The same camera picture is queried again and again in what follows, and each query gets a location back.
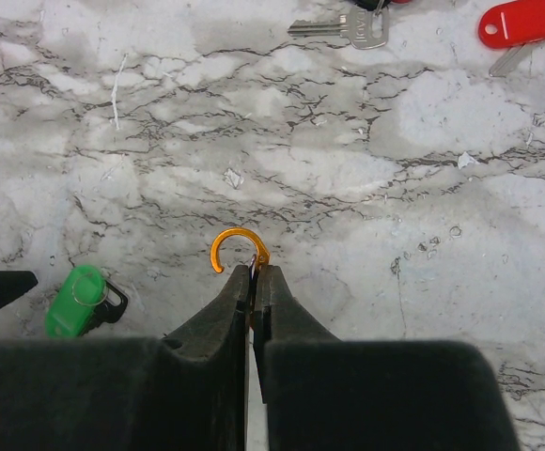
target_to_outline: key head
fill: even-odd
[[[387,8],[381,12],[381,30],[379,34],[373,33],[373,21],[375,15],[362,8],[353,7],[346,16],[346,25],[342,27],[341,37],[350,40],[353,47],[358,50],[368,50],[381,47],[389,38],[389,14]]]

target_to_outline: key blade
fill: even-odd
[[[338,35],[344,21],[329,21],[313,23],[309,21],[295,21],[288,29],[291,36],[325,36]]]
[[[510,72],[529,56],[538,44],[525,44],[511,47],[490,68],[490,77],[506,77]]]

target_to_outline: debris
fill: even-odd
[[[158,277],[162,275],[160,268],[157,266],[150,266],[148,268],[148,277],[151,277],[154,281],[158,280]]]
[[[114,174],[114,171],[116,171],[124,163],[124,157],[126,157],[126,154],[122,154],[122,156],[120,157],[120,161],[117,164],[115,164],[114,166],[110,167],[107,171],[105,171],[103,173],[103,175],[101,176],[100,181],[104,181],[106,179],[111,179],[112,174]]]
[[[124,58],[122,58],[122,62],[120,63],[120,67],[118,68],[116,77],[114,77],[114,87],[112,87],[112,108],[114,109],[114,123],[116,124],[116,130],[120,130],[120,123],[118,122],[118,109],[116,107],[116,94],[118,92],[118,78],[120,78],[120,74],[124,70],[124,65],[126,64],[126,58],[128,56],[129,54],[124,54]]]
[[[392,261],[392,264],[389,267],[389,269],[392,270],[393,275],[400,274],[400,257],[394,258],[394,261]]]
[[[534,127],[541,127],[545,124],[545,113],[535,113],[532,125]]]
[[[462,236],[462,230],[459,226],[455,225],[450,229],[450,236],[452,238],[460,238]]]
[[[225,171],[223,175],[225,176],[226,184],[232,186],[234,190],[239,190],[239,187],[244,182],[243,176],[240,173],[231,169],[230,167]]]
[[[479,164],[479,162],[467,152],[463,152],[462,155],[459,156],[459,169],[462,169],[463,167],[468,166],[471,163]]]
[[[134,300],[137,306],[139,307],[139,310],[141,310],[142,313],[146,312],[145,304],[143,303],[143,300],[141,299],[141,295],[139,294],[139,291],[137,290],[137,287],[134,285],[133,282],[131,282],[131,288],[132,291],[134,291]]]

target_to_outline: small white speck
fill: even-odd
[[[244,182],[243,176],[230,167],[225,171],[223,176],[225,176],[225,183],[231,186],[234,190],[239,190],[239,187]]]
[[[462,236],[462,230],[460,229],[459,226],[455,225],[454,227],[452,227],[450,229],[450,236],[452,238],[459,238]]]
[[[545,113],[535,113],[532,120],[532,125],[534,127],[541,127],[545,124]]]
[[[462,152],[462,155],[459,156],[458,167],[462,169],[463,167],[468,166],[469,164],[479,164],[479,162],[469,155],[468,152]]]

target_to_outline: silver key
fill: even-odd
[[[511,47],[490,68],[490,77],[506,77],[519,66],[519,63],[532,54],[538,45],[533,43]]]
[[[366,9],[352,7],[348,14],[342,14],[336,21],[312,23],[295,21],[288,30],[293,37],[340,36],[348,39],[358,50],[375,49],[389,40],[389,12],[381,11],[381,33],[373,34],[373,20],[376,14]]]

